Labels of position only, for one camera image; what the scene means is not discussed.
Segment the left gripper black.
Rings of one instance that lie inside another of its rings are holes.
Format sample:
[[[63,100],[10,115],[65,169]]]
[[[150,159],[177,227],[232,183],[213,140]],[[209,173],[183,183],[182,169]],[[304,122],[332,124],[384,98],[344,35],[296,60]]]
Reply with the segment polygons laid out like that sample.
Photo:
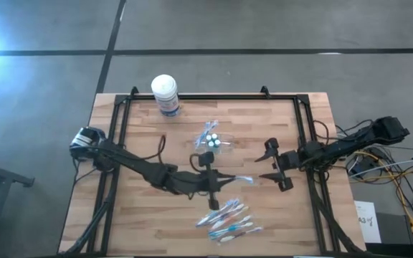
[[[214,162],[214,154],[211,151],[202,153],[199,156],[199,166],[201,167],[200,173],[192,173],[185,171],[184,176],[187,181],[187,191],[188,196],[193,196],[198,193],[209,193],[209,208],[213,211],[219,210],[219,202],[215,197],[216,192],[220,192],[221,188],[228,183],[235,180],[235,176],[220,173],[217,169],[212,168]],[[216,178],[228,178],[227,180],[218,181],[217,179],[208,180],[205,176],[214,176]]]

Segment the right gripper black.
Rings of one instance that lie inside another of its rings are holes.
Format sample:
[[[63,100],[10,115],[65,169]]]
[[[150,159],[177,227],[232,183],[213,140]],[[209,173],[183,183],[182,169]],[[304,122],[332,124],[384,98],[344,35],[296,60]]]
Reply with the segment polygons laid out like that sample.
[[[278,156],[279,144],[276,138],[269,138],[264,142],[265,153],[263,156],[255,160],[260,162],[268,158],[275,158]],[[296,150],[291,150],[280,154],[280,171],[300,169],[300,158]],[[293,182],[290,177],[283,173],[266,173],[260,175],[260,178],[266,178],[277,184],[281,192],[288,191],[293,188]]]

